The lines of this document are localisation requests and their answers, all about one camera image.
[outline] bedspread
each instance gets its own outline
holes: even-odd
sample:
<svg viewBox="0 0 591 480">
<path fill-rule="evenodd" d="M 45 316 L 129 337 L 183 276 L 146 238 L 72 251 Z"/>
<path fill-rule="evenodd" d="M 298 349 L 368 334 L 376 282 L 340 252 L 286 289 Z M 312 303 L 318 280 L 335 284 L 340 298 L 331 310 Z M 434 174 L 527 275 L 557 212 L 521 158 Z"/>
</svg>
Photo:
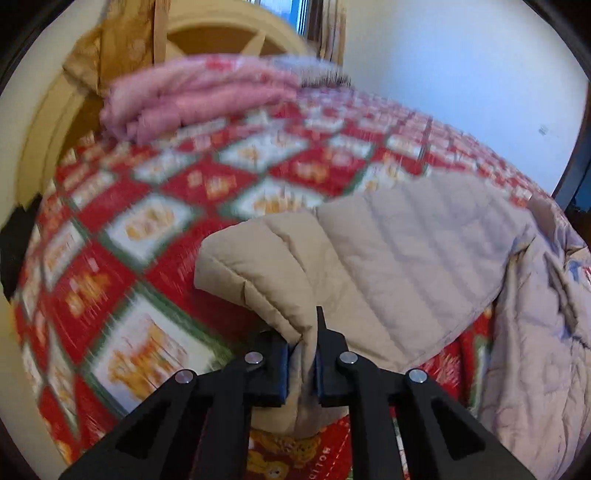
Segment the bedspread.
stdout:
<svg viewBox="0 0 591 480">
<path fill-rule="evenodd" d="M 15 296 L 40 414 L 67 462 L 180 368 L 223 365 L 259 327 L 193 287 L 201 240 L 240 220 L 463 171 L 523 206 L 538 187 L 470 135 L 354 90 L 304 89 L 147 147 L 81 140 L 43 200 Z M 478 409 L 488 310 L 424 368 Z M 341 480 L 347 419 L 307 442 L 253 432 L 247 476 Z"/>
</svg>

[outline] dark object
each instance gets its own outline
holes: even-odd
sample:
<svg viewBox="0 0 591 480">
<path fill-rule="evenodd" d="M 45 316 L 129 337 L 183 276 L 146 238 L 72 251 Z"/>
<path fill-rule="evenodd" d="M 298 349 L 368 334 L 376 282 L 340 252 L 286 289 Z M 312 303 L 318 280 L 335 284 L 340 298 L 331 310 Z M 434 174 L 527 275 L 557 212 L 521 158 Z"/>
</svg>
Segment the dark object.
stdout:
<svg viewBox="0 0 591 480">
<path fill-rule="evenodd" d="M 17 289 L 18 277 L 40 205 L 41 195 L 37 195 L 27 210 L 23 207 L 15 208 L 0 231 L 0 281 L 8 300 Z"/>
<path fill-rule="evenodd" d="M 533 480 L 465 409 L 422 370 L 380 370 L 326 329 L 318 308 L 316 385 L 324 407 L 350 407 L 353 473 L 358 480 L 402 480 L 389 413 L 396 406 L 413 480 Z M 182 370 L 86 452 L 61 480 L 241 480 L 253 406 L 287 398 L 288 351 L 276 332 L 224 370 Z"/>
</svg>

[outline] white square pattern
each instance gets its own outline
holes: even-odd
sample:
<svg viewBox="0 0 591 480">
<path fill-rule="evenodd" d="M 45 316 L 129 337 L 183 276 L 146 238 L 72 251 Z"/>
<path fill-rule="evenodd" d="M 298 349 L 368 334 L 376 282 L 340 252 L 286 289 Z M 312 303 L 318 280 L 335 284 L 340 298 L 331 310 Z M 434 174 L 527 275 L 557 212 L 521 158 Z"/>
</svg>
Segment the white square pattern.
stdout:
<svg viewBox="0 0 591 480">
<path fill-rule="evenodd" d="M 22 348 L 22 363 L 25 367 L 25 375 L 27 376 L 27 380 L 29 380 L 31 388 L 33 389 L 35 401 L 38 401 L 39 395 L 41 394 L 41 389 L 43 388 L 43 377 L 37 368 L 37 364 L 33 358 L 33 352 L 31 351 L 31 347 L 28 343 L 26 343 Z"/>
<path fill-rule="evenodd" d="M 346 135 L 337 135 L 336 137 L 331 138 L 329 145 L 333 148 L 347 150 L 357 158 L 367 158 L 372 148 L 370 142 L 364 142 L 363 140 L 348 137 Z"/>
<path fill-rule="evenodd" d="M 267 131 L 231 146 L 220 162 L 254 173 L 265 171 L 306 148 L 307 140 L 281 131 Z"/>
<path fill-rule="evenodd" d="M 265 179 L 248 190 L 232 205 L 232 213 L 248 219 L 269 213 L 296 212 L 324 203 L 325 198 L 312 190 L 285 181 Z"/>
<path fill-rule="evenodd" d="M 138 293 L 107 336 L 90 370 L 128 412 L 176 371 L 190 368 L 203 374 L 210 371 L 215 359 L 205 344 L 188 335 Z M 147 359 L 151 363 L 142 370 L 134 358 L 145 356 L 146 351 L 152 351 Z"/>
<path fill-rule="evenodd" d="M 22 289 L 22 304 L 25 307 L 27 317 L 31 320 L 33 313 L 37 307 L 37 299 L 39 298 L 39 291 L 41 290 L 41 265 L 37 261 L 31 275 L 27 279 L 27 283 Z"/>
<path fill-rule="evenodd" d="M 391 189 L 399 181 L 408 181 L 412 177 L 397 163 L 372 163 L 355 187 L 356 192 L 375 192 L 381 188 Z"/>
<path fill-rule="evenodd" d="M 393 152 L 399 153 L 408 158 L 413 158 L 415 160 L 418 160 L 422 149 L 420 144 L 413 142 L 406 137 L 400 137 L 398 135 L 392 135 L 390 138 L 388 138 L 386 147 L 388 147 Z"/>
<path fill-rule="evenodd" d="M 76 426 L 76 399 L 74 397 L 74 371 L 66 360 L 59 346 L 57 334 L 49 329 L 49 366 L 47 368 L 49 383 L 57 401 L 72 426 Z"/>
<path fill-rule="evenodd" d="M 328 133 L 334 133 L 340 130 L 343 128 L 344 124 L 344 119 L 333 118 L 330 116 L 319 116 L 317 118 L 309 118 L 304 121 L 304 126 L 306 128 Z"/>
<path fill-rule="evenodd" d="M 43 256 L 43 267 L 45 285 L 49 290 L 53 288 L 83 245 L 84 239 L 72 222 L 67 222 L 47 245 Z"/>
<path fill-rule="evenodd" d="M 106 234 L 121 250 L 147 264 L 192 216 L 193 211 L 184 203 L 153 193 L 117 217 Z"/>
<path fill-rule="evenodd" d="M 112 173 L 98 171 L 76 189 L 72 194 L 72 201 L 79 209 L 83 209 L 114 183 L 115 177 Z"/>
<path fill-rule="evenodd" d="M 135 167 L 134 177 L 147 183 L 160 184 L 196 160 L 197 158 L 193 155 L 164 150 L 157 157 Z"/>
</svg>

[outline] pink towel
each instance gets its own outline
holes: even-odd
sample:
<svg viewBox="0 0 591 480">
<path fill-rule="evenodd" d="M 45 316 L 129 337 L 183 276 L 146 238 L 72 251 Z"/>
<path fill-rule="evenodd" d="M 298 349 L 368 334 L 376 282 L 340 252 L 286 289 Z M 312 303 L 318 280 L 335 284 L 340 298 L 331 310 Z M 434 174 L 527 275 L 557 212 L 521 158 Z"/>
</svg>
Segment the pink towel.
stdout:
<svg viewBox="0 0 591 480">
<path fill-rule="evenodd" d="M 146 144 L 185 125 L 293 100 L 299 86 L 296 74 L 256 57 L 188 57 L 117 80 L 100 121 L 118 140 Z"/>
</svg>

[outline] beige jacket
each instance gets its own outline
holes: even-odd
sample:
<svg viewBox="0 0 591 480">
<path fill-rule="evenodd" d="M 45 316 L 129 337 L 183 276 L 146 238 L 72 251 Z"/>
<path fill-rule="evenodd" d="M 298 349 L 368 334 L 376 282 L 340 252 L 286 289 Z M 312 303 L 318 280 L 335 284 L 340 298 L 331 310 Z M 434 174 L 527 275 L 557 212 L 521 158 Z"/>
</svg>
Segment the beige jacket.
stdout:
<svg viewBox="0 0 591 480">
<path fill-rule="evenodd" d="M 556 328 L 565 321 L 559 311 L 571 305 L 564 254 L 553 252 L 558 247 L 529 211 L 493 187 L 441 173 L 214 233 L 202 244 L 195 285 L 254 310 L 294 346 L 287 404 L 254 412 L 252 424 L 302 437 L 346 413 L 320 409 L 312 392 L 317 305 L 351 350 L 405 372 L 456 339 L 502 292 L 493 347 L 498 370 L 488 392 L 485 386 L 485 424 L 539 478 L 553 478 L 591 428 L 583 424 L 591 368 L 580 341 L 589 322 L 576 307 L 572 333 L 564 337 Z M 549 281 L 547 264 L 560 281 Z M 504 282 L 506 273 L 513 279 L 527 272 L 528 281 Z M 524 302 L 534 320 L 515 312 Z M 506 335 L 512 330 L 527 331 L 527 341 L 515 343 Z M 522 348 L 533 344 L 541 350 Z M 526 383 L 524 372 L 531 374 Z M 557 391 L 545 397 L 545 387 Z M 555 454 L 541 458 L 540 451 Z"/>
</svg>

